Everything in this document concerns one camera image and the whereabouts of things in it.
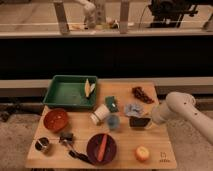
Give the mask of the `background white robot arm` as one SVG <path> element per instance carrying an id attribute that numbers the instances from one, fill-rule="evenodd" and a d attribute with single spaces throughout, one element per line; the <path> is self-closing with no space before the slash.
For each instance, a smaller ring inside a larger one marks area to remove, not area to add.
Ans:
<path id="1" fill-rule="evenodd" d="M 95 5 L 89 0 L 75 0 L 78 4 L 83 7 L 85 16 L 85 24 L 89 29 L 93 29 L 96 26 L 95 21 Z"/>

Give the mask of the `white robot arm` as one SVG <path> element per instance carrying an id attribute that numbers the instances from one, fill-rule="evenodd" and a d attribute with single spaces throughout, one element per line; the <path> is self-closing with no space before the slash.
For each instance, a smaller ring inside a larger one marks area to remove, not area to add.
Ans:
<path id="1" fill-rule="evenodd" d="M 151 110 L 149 116 L 157 125 L 166 123 L 174 115 L 181 116 L 213 145 L 213 119 L 200 112 L 195 104 L 196 100 L 191 94 L 170 92 L 162 104 Z"/>

